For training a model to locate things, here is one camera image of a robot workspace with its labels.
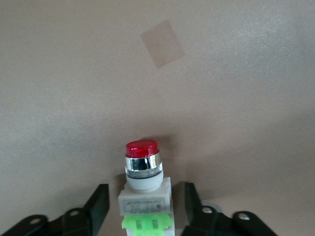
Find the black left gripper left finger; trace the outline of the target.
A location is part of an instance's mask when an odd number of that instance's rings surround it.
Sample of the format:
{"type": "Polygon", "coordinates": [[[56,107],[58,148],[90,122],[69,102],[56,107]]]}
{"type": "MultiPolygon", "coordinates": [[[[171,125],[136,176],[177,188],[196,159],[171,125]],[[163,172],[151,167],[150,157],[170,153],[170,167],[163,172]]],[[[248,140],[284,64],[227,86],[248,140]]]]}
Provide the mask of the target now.
{"type": "Polygon", "coordinates": [[[55,220],[35,214],[28,216],[4,236],[95,236],[109,211],[109,185],[100,184],[83,207],[68,210],[55,220]]]}

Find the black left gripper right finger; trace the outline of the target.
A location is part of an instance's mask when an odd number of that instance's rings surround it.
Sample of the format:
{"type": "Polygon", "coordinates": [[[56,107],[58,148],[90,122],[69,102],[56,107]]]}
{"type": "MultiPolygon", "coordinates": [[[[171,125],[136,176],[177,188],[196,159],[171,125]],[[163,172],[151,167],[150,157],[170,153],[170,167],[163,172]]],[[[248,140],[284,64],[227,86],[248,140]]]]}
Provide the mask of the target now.
{"type": "Polygon", "coordinates": [[[203,205],[194,183],[185,183],[185,208],[189,224],[183,236],[276,236],[256,214],[238,211],[232,217],[203,205]]]}

